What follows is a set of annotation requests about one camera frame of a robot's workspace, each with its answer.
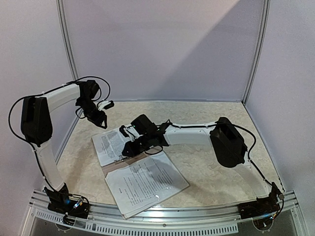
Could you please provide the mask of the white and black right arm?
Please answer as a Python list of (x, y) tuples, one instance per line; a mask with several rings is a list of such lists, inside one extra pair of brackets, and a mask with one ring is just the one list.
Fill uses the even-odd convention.
[(254, 204), (258, 214), (270, 210), (274, 201), (270, 195), (280, 196), (281, 190), (267, 180), (250, 157), (253, 146), (245, 144), (239, 130), (251, 132), (231, 123), (226, 117), (201, 124), (175, 124), (170, 120), (156, 125), (145, 114), (138, 116), (129, 125), (121, 126), (120, 133), (129, 139), (122, 151), (124, 158), (136, 157), (155, 147), (172, 145), (205, 145), (213, 148), (217, 162), (236, 171), (252, 188), (260, 200)]

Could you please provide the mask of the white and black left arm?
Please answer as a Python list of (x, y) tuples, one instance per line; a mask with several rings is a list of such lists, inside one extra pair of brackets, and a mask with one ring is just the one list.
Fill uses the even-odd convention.
[(95, 126), (106, 129), (105, 110), (113, 107), (114, 103), (106, 98), (96, 98), (97, 94), (101, 94), (97, 79), (97, 76), (85, 76), (41, 94), (23, 98), (21, 132), (25, 141), (32, 146), (43, 178), (53, 191), (61, 191), (65, 183), (52, 152), (51, 113), (66, 103), (75, 101), (75, 105), (83, 111), (84, 118)]

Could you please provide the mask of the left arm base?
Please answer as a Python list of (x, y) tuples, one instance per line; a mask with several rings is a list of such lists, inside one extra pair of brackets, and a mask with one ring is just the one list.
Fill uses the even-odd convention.
[(78, 200), (71, 200), (73, 194), (69, 194), (66, 184), (57, 191), (44, 187), (44, 192), (49, 198), (48, 210), (73, 217), (87, 219), (90, 211), (90, 203), (86, 197), (79, 196)]

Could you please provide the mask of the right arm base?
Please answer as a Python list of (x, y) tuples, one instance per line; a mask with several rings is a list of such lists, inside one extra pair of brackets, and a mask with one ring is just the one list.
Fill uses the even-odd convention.
[(277, 187), (272, 187), (265, 198), (256, 198), (255, 201), (238, 204), (241, 219), (271, 216), (274, 219), (284, 206), (284, 194)]

